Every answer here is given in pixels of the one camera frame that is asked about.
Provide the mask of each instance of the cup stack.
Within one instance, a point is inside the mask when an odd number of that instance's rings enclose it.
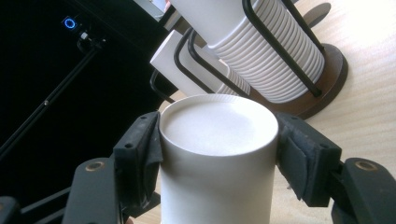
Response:
[[[171,0],[177,11],[232,70],[268,101],[289,102],[307,91],[270,44],[249,22],[241,0]],[[324,58],[278,0],[252,1],[264,25],[315,83]]]
[[[157,49],[154,56],[151,58],[150,63],[185,95],[193,96],[206,94],[203,89],[201,89],[197,84],[195,84],[185,74],[183,74],[175,64],[174,53],[181,38],[182,35],[180,33],[177,31],[172,31]],[[215,59],[213,56],[199,47],[195,46],[195,50],[205,61],[210,63],[224,76],[230,79],[236,86],[238,86],[247,94],[250,93],[250,86],[248,83],[238,76],[232,69],[230,69],[229,66],[221,63],[218,59]],[[237,93],[226,86],[213,74],[208,72],[190,56],[187,44],[182,48],[179,59],[183,66],[196,75],[213,92],[237,95]]]

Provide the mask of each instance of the blue light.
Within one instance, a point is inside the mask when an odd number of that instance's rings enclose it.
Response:
[[[72,30],[72,29],[76,28],[76,22],[70,18],[67,18],[66,20],[64,20],[64,26],[67,29]]]

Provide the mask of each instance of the screw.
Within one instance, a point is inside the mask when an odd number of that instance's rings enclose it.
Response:
[[[355,161],[355,165],[362,170],[365,171],[376,171],[378,170],[378,168],[376,167],[376,165],[368,162],[368,161]]]
[[[96,162],[93,162],[91,164],[88,164],[87,167],[85,167],[85,170],[89,171],[89,172],[94,172],[94,171],[97,171],[97,170],[99,170],[100,168],[102,168],[104,166],[105,166],[104,162],[96,161]]]

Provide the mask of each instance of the wooden surface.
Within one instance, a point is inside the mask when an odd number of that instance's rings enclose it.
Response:
[[[322,3],[332,8],[312,31],[343,52],[349,72],[335,100],[306,121],[343,149],[342,161],[376,161],[396,176],[396,1],[300,0],[295,6],[304,15]],[[276,170],[271,223],[332,223],[331,207],[299,202]],[[160,222],[161,206],[134,220]]]

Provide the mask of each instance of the white cup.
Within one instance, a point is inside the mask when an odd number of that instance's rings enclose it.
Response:
[[[249,99],[197,95],[161,115],[162,224],[269,223],[275,116]]]
[[[251,0],[254,8],[262,0]],[[243,27],[246,19],[240,0],[170,0],[183,18],[194,27],[209,46]]]

